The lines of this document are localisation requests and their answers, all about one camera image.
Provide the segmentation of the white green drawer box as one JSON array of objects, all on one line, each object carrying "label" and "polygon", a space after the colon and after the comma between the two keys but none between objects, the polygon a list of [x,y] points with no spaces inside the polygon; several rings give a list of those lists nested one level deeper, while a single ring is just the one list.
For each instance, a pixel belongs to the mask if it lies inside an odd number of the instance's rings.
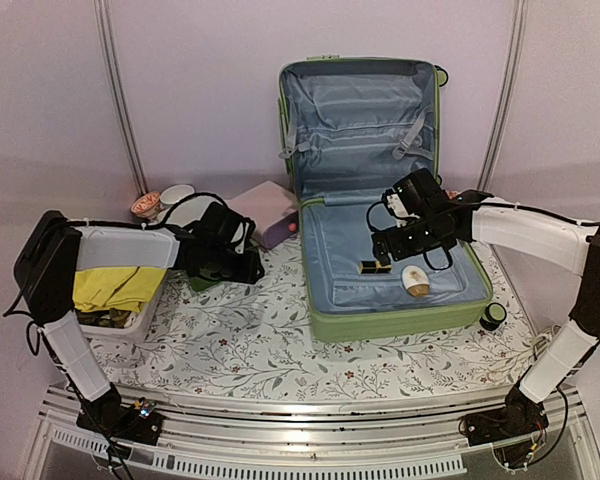
[{"label": "white green drawer box", "polygon": [[[220,204],[218,200],[209,196],[200,196],[188,200],[184,204],[180,205],[176,211],[169,216],[167,223],[185,227],[192,221],[201,220],[207,208],[214,203]],[[171,208],[166,210],[161,208],[161,211],[156,217],[156,221],[162,221]],[[207,281],[199,277],[189,277],[189,283],[191,289],[197,293],[204,292],[205,290],[208,290],[218,284],[218,282]]]}]

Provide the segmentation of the purple drawer box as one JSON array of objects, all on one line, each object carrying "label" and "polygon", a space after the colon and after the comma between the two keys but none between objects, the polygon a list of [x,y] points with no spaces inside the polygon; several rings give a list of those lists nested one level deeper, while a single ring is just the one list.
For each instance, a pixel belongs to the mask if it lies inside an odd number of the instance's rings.
[{"label": "purple drawer box", "polygon": [[253,238],[266,250],[299,231],[295,194],[272,181],[265,181],[229,199],[228,204],[255,222]]}]

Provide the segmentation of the green hard-shell suitcase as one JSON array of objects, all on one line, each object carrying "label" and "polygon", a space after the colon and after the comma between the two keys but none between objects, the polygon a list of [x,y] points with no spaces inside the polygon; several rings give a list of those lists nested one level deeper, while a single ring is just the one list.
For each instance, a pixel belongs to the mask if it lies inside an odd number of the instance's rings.
[{"label": "green hard-shell suitcase", "polygon": [[[396,225],[378,201],[419,169],[438,170],[442,70],[389,58],[307,60],[279,75],[281,155],[298,200],[313,335],[346,342],[445,330],[480,319],[492,283],[468,243],[394,262],[389,274],[361,275],[374,261],[370,228]],[[415,265],[430,294],[407,293]]]}]

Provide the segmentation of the yellow garment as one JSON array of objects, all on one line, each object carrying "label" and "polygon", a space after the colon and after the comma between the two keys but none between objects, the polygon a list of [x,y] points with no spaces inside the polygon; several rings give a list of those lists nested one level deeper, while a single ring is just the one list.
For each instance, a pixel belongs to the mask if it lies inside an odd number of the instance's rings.
[{"label": "yellow garment", "polygon": [[139,313],[167,274],[156,267],[106,267],[77,271],[73,302],[85,313],[109,309]]}]

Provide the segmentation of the white perforated plastic basket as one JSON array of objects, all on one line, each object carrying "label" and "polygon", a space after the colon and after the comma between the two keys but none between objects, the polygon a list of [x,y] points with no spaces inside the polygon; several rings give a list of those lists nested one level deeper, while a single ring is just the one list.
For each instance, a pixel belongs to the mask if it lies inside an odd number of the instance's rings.
[{"label": "white perforated plastic basket", "polygon": [[109,337],[132,341],[142,339],[155,311],[162,284],[153,299],[139,313],[116,309],[85,313],[75,308],[82,330],[91,338]]}]

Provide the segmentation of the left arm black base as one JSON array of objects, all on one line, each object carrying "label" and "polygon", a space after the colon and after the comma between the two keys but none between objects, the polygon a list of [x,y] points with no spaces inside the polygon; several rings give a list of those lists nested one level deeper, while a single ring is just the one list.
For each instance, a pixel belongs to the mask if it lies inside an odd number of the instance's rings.
[{"label": "left arm black base", "polygon": [[119,391],[111,385],[97,400],[81,402],[76,425],[103,437],[156,446],[164,421],[156,407],[154,400],[145,397],[124,406]]}]

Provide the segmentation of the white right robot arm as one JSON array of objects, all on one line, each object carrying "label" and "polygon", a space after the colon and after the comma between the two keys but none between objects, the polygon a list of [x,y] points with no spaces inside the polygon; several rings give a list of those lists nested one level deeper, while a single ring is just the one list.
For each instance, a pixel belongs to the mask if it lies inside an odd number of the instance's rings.
[{"label": "white right robot arm", "polygon": [[504,435],[519,435],[535,420],[533,403],[544,401],[600,344],[600,220],[569,218],[480,190],[451,194],[427,169],[398,180],[378,203],[397,222],[370,228],[373,255],[382,265],[449,252],[464,242],[515,253],[530,274],[543,266],[564,274],[543,291],[552,300],[560,288],[574,294],[572,306],[562,310],[566,322],[521,377],[517,389],[523,397],[497,415]]}]

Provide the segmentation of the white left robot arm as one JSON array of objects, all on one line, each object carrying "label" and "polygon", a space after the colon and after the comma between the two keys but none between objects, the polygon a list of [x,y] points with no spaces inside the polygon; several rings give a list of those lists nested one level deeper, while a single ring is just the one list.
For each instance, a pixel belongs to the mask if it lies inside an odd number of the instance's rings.
[{"label": "white left robot arm", "polygon": [[70,220],[45,212],[19,254],[17,299],[42,332],[60,369],[89,402],[91,419],[108,434],[128,426],[128,412],[111,397],[77,319],[90,310],[143,310],[169,270],[209,282],[254,284],[264,274],[250,247],[255,222],[223,201],[179,226],[163,218],[140,225]]}]

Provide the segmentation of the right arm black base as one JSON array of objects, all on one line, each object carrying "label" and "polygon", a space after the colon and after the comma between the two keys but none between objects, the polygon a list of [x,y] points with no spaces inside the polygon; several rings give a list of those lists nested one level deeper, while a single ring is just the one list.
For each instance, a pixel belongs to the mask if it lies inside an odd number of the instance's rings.
[{"label": "right arm black base", "polygon": [[544,404],[534,403],[525,396],[520,381],[509,390],[502,407],[470,413],[460,420],[460,431],[470,446],[541,432],[548,426]]}]

